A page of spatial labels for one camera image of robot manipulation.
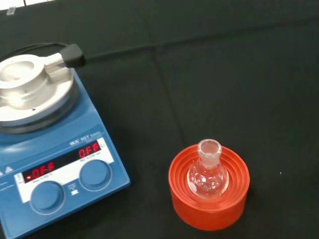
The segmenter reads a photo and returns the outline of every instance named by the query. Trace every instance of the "round bottom flask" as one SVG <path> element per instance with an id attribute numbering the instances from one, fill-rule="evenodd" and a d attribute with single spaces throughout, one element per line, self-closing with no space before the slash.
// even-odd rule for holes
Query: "round bottom flask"
<path id="1" fill-rule="evenodd" d="M 198 144 L 197 152 L 198 159 L 187 174 L 189 188 L 203 198 L 221 196 L 229 183 L 228 172 L 219 160 L 222 146 L 213 139 L 204 139 Z"/>

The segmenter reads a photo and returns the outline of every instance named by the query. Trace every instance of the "black cable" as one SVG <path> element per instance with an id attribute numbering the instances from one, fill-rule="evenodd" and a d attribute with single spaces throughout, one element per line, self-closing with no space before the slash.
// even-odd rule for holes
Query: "black cable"
<path id="1" fill-rule="evenodd" d="M 36 44 L 31 44 L 28 46 L 24 46 L 22 48 L 16 49 L 14 51 L 8 52 L 5 55 L 0 57 L 0 62 L 12 57 L 12 56 L 16 56 L 16 55 L 21 55 L 21 54 L 25 54 L 29 51 L 35 50 L 35 49 L 39 49 L 42 47 L 48 47 L 48 46 L 62 46 L 62 47 L 66 47 L 68 46 L 68 44 L 63 43 L 63 42 L 48 42 L 48 43 L 36 43 Z"/>

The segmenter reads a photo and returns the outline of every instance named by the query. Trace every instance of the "black table surface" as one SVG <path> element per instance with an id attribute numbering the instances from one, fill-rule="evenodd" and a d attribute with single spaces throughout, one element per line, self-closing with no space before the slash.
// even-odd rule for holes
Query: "black table surface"
<path id="1" fill-rule="evenodd" d="M 78 74 L 132 181 L 28 238 L 318 238 L 318 1 L 58 0 L 0 12 L 0 31 L 0 55 L 57 41 L 101 55 Z M 172 159 L 204 138 L 251 177 L 220 232 L 186 225 L 169 192 Z"/>

